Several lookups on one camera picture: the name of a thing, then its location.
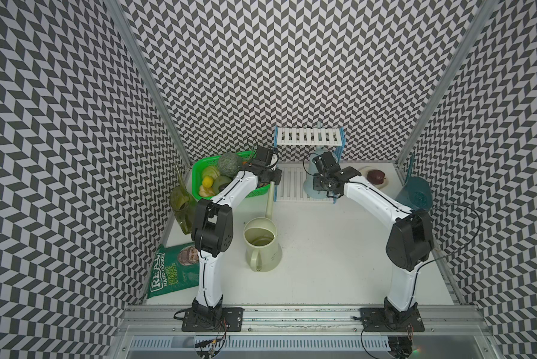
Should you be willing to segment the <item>olive green watering can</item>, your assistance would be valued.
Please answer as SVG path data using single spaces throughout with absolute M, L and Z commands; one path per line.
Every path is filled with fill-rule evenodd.
M 192 232 L 197 202 L 188 192 L 182 172 L 178 165 L 174 166 L 174 173 L 176 175 L 178 185 L 171 191 L 170 205 L 174 212 L 174 217 L 180 225 L 182 232 L 185 235 L 189 235 Z

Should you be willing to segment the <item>teal watering can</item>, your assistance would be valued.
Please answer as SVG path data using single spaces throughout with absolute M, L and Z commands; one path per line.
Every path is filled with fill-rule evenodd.
M 411 209 L 430 210 L 433 207 L 433 197 L 429 183 L 421 177 L 413 176 L 416 164 L 415 154 L 410 154 L 404 185 L 395 200 Z

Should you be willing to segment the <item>light blue watering can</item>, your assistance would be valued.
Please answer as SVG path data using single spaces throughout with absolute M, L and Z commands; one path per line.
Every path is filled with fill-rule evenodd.
M 325 198 L 333 197 L 330 184 L 332 177 L 329 174 L 321 174 L 313 161 L 325 153 L 331 154 L 332 158 L 337 160 L 333 152 L 323 147 L 317 147 L 307 158 L 307 161 L 310 163 L 308 169 L 305 168 L 306 163 L 303 162 L 303 169 L 307 173 L 307 179 L 304 181 L 303 188 L 307 196 L 315 200 L 325 200 Z

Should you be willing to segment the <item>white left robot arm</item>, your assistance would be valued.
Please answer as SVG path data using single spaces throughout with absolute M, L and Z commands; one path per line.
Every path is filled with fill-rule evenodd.
M 279 159 L 277 148 L 258 147 L 252 159 L 238 167 L 239 172 L 219 194 L 197 203 L 191 238 L 199 253 L 200 278 L 193 312 L 205 317 L 221 312 L 220 260 L 234 237 L 233 210 L 252 191 L 280 182 Z

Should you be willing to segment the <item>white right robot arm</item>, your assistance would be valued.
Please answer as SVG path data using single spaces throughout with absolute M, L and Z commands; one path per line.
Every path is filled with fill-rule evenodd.
M 376 188 L 353 167 L 341 167 L 334 154 L 313 157 L 313 189 L 328 197 L 347 197 L 374 215 L 389 231 L 385 251 L 393 265 L 390 291 L 384 308 L 402 315 L 416 307 L 419 272 L 434 248 L 431 217 L 424 209 L 411 209 Z

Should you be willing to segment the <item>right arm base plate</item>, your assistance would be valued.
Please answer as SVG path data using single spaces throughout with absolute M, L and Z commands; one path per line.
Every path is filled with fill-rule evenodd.
M 402 313 L 386 308 L 360 308 L 359 312 L 365 332 L 413 334 L 425 332 L 417 306 Z

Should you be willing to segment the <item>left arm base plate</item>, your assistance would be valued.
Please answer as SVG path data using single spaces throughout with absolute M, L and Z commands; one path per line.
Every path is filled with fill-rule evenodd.
M 207 314 L 200 314 L 189 309 L 182 320 L 183 332 L 210 332 L 220 333 L 240 332 L 243 324 L 244 308 L 217 308 Z

